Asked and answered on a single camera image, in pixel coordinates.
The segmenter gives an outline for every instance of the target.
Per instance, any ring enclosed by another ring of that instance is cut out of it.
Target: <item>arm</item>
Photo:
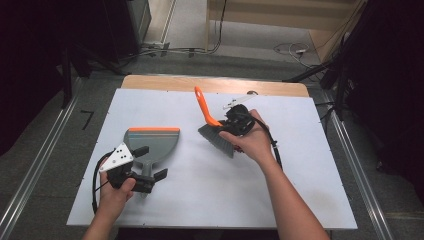
[[[100,173],[100,183],[107,181],[107,173]],[[107,240],[116,219],[124,209],[125,203],[133,196],[134,178],[128,178],[120,189],[110,184],[100,189],[100,203],[96,215],[84,234],[84,240]]]
[[[256,110],[252,110],[251,114],[263,122]],[[228,132],[220,132],[220,136],[240,146],[258,163],[264,173],[281,239],[329,239],[324,228],[275,161],[269,138],[258,124],[242,137]]]

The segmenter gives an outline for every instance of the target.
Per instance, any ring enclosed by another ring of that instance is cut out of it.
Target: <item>person's right hand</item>
[[[255,109],[251,110],[250,114],[265,124]],[[247,156],[259,164],[262,160],[273,158],[269,136],[258,123],[255,123],[252,130],[244,136],[234,136],[225,131],[221,131],[219,135],[233,145],[241,147]]]

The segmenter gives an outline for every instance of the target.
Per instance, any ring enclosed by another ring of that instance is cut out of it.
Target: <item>black curtain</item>
[[[347,57],[349,107],[378,140],[387,169],[424,203],[424,2],[373,0],[375,11]]]
[[[63,86],[51,8],[43,0],[0,5],[0,155]]]

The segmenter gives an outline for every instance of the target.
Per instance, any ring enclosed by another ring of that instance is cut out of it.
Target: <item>hand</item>
[[[107,173],[100,173],[100,184],[107,182]],[[100,188],[100,203],[97,214],[115,221],[125,207],[125,203],[133,196],[131,191],[135,185],[134,178],[128,178],[121,188],[115,189],[109,183]]]
[[[250,114],[265,124],[255,109],[251,110]],[[246,155],[258,164],[261,163],[260,161],[272,157],[269,136],[258,123],[255,123],[252,130],[244,136],[237,137],[225,131],[221,131],[219,135],[233,145],[240,146]]]

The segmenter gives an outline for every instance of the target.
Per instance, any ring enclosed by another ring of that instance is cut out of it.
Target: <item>wooden table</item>
[[[316,107],[303,84],[169,75],[130,75],[116,90],[68,225],[90,224],[95,164],[122,142],[129,127],[177,126],[181,129],[177,146],[153,171],[168,168],[167,178],[145,200],[136,194],[128,201],[116,224],[275,229],[269,193],[258,165],[241,153],[229,159],[198,134],[205,122],[194,86],[202,88],[210,113],[217,119],[224,119],[221,106],[227,100],[250,90],[258,92],[243,104],[258,109],[272,129],[284,171],[299,194],[324,228],[357,228]],[[141,171],[137,165],[133,168]]]
[[[121,88],[164,91],[193,91],[199,86],[203,92],[239,93],[256,91],[259,95],[309,97],[306,86],[301,83],[265,82],[233,78],[187,77],[168,75],[129,75]]]

